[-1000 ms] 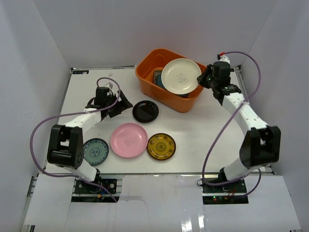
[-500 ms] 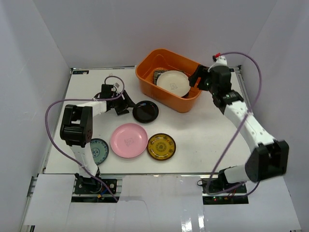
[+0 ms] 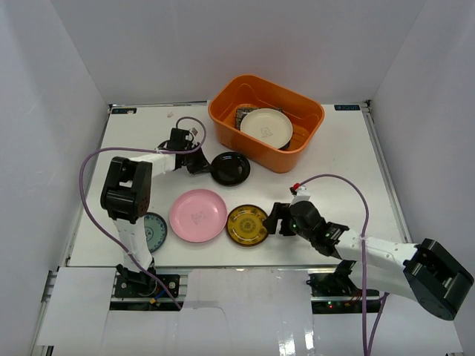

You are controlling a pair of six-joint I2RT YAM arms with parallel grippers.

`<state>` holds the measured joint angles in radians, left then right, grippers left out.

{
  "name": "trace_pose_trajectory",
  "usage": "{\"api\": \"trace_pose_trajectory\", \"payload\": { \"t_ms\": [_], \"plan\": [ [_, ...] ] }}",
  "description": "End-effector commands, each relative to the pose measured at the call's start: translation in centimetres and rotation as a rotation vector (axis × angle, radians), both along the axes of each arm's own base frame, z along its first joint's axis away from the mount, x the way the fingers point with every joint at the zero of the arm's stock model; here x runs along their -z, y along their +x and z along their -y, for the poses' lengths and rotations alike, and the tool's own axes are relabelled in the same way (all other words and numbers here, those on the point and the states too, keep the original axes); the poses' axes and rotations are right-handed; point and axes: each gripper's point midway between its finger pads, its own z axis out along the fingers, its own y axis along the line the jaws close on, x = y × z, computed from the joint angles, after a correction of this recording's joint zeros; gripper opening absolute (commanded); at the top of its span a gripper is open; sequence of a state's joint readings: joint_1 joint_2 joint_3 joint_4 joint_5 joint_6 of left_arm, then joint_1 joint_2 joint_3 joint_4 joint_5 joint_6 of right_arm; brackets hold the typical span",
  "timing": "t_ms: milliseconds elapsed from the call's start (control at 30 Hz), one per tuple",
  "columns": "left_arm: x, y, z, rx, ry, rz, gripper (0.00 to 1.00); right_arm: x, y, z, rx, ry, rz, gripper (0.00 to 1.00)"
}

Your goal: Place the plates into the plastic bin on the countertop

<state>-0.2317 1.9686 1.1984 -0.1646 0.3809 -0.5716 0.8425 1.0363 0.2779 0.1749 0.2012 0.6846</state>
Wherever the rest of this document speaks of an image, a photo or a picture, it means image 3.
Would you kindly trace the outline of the black round plate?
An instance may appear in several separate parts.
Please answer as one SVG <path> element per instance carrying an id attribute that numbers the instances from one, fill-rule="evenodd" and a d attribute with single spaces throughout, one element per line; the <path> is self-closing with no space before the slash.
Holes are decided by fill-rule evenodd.
<path id="1" fill-rule="evenodd" d="M 223 186 L 236 186 L 250 175 L 249 160 L 238 152 L 228 151 L 218 154 L 211 163 L 211 175 L 215 182 Z"/>

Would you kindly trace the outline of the yellow patterned round plate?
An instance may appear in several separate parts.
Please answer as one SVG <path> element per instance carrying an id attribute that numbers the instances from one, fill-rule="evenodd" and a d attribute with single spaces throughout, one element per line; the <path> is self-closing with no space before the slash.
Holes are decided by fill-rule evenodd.
<path id="1" fill-rule="evenodd" d="M 269 232 L 263 226 L 267 213 L 256 205 L 239 205 L 230 211 L 225 231 L 236 244 L 251 248 L 264 242 Z"/>

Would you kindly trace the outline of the pink round plate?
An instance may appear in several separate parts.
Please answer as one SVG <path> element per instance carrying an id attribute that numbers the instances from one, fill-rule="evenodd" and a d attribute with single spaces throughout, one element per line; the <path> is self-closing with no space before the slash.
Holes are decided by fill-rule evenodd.
<path id="1" fill-rule="evenodd" d="M 227 221 L 223 198 L 208 189 L 194 189 L 173 203 L 169 221 L 173 232 L 189 243 L 205 243 L 217 237 Z"/>

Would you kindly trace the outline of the black floral square plate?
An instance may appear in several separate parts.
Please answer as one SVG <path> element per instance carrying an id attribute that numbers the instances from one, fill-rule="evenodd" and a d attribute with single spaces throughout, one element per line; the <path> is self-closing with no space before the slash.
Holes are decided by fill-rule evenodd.
<path id="1" fill-rule="evenodd" d="M 241 106 L 236 109 L 235 111 L 235 128 L 237 130 L 241 129 L 241 124 L 244 120 L 244 118 L 249 115 L 250 113 L 253 113 L 257 111 L 258 113 L 267 113 L 270 115 L 275 115 L 277 113 L 283 113 L 283 111 L 280 108 L 256 108 L 256 107 L 244 107 Z"/>

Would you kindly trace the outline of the blue patterned round plate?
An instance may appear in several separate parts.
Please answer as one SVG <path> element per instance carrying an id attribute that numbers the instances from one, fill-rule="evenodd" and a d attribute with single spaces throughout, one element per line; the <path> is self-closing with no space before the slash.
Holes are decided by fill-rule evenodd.
<path id="1" fill-rule="evenodd" d="M 154 253 L 163 245 L 168 235 L 166 221 L 159 214 L 148 212 L 144 216 L 144 229 L 148 250 Z"/>

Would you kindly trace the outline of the cream round plate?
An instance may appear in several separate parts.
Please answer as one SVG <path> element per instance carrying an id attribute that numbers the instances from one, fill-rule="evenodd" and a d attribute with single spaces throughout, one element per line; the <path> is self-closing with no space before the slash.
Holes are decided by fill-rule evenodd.
<path id="1" fill-rule="evenodd" d="M 289 147 L 293 126 L 282 112 L 260 108 L 245 115 L 240 122 L 240 131 L 268 146 L 284 150 Z"/>

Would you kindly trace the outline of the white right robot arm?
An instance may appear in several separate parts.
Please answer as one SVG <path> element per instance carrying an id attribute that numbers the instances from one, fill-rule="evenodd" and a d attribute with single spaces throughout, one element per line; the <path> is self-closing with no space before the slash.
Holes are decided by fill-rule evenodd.
<path id="1" fill-rule="evenodd" d="M 346 296 L 359 289 L 395 294 L 452 321 L 474 284 L 470 272 L 437 241 L 363 238 L 346 225 L 327 222 L 309 201 L 275 203 L 263 226 L 270 234 L 302 237 L 319 254 L 339 259 L 335 286 Z"/>

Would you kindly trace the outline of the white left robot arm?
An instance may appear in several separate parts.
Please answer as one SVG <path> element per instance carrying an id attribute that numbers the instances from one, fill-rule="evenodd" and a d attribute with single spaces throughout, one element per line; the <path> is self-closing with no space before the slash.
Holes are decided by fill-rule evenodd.
<path id="1" fill-rule="evenodd" d="M 124 267 L 136 272 L 131 287 L 142 296 L 152 294 L 157 287 L 157 278 L 145 271 L 153 265 L 145 235 L 152 180 L 180 168 L 192 175 L 212 171 L 193 131 L 172 128 L 169 140 L 154 153 L 114 157 L 105 178 L 100 205 L 113 220 L 119 241 L 125 246 Z"/>

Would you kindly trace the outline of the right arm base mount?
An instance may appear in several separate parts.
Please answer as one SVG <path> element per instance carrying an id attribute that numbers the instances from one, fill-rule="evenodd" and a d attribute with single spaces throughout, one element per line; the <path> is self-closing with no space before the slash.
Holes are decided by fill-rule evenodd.
<path id="1" fill-rule="evenodd" d="M 353 261 L 340 262 L 334 270 L 323 269 L 310 273 L 306 284 L 311 290 L 311 306 L 314 315 L 361 314 L 362 292 L 350 280 Z"/>

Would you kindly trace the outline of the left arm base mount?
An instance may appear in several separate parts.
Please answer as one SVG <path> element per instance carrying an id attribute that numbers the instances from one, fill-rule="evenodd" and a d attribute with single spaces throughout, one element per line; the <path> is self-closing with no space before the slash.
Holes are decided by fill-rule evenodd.
<path id="1" fill-rule="evenodd" d="M 179 300 L 180 275 L 159 274 L 158 277 L 177 300 L 179 307 L 155 280 L 143 285 L 117 274 L 109 309 L 123 312 L 178 312 L 183 306 L 183 301 Z"/>

